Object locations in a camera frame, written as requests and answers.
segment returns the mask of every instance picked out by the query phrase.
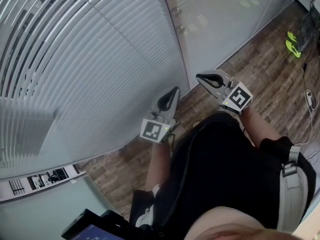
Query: black device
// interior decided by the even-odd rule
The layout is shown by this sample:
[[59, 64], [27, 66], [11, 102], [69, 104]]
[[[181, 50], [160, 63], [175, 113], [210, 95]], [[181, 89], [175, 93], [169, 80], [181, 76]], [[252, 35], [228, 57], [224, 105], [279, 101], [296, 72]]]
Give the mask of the black device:
[[63, 232], [65, 240], [145, 239], [146, 231], [129, 224], [121, 215], [107, 210], [101, 216], [85, 209]]

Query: hair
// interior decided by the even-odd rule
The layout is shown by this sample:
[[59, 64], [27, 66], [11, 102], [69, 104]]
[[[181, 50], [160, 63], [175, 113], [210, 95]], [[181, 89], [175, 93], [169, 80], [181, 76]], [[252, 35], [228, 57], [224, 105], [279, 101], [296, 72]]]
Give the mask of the hair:
[[215, 228], [209, 228], [200, 234], [195, 240], [217, 240], [221, 237], [229, 237], [232, 240], [301, 240], [292, 234], [272, 229], [242, 228], [237, 230], [224, 230], [216, 232]]

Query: strap buckle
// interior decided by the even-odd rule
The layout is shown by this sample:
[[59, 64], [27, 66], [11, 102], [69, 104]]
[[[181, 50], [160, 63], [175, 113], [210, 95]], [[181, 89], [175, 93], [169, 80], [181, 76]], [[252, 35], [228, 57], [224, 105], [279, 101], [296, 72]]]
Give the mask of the strap buckle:
[[295, 161], [287, 162], [282, 169], [282, 176], [287, 177], [297, 173], [297, 164]]

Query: black buckle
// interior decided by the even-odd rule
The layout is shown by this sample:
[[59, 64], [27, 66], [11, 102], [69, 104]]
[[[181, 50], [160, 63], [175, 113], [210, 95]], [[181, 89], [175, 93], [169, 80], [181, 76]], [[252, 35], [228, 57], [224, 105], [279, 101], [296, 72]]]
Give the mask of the black buckle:
[[[295, 170], [291, 170], [291, 171], [286, 172], [287, 169], [290, 169], [292, 167], [295, 167]], [[297, 173], [297, 164], [294, 161], [287, 162], [282, 168], [282, 176], [283, 177], [287, 177], [287, 176], [290, 176], [290, 175], [296, 174], [296, 173]]]

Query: white venetian blind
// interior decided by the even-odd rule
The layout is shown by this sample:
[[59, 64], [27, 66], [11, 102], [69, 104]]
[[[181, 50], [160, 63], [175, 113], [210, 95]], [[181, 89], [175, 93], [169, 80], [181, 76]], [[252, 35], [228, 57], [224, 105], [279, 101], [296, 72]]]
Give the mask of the white venetian blind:
[[0, 179], [102, 154], [188, 91], [165, 0], [0, 0]]

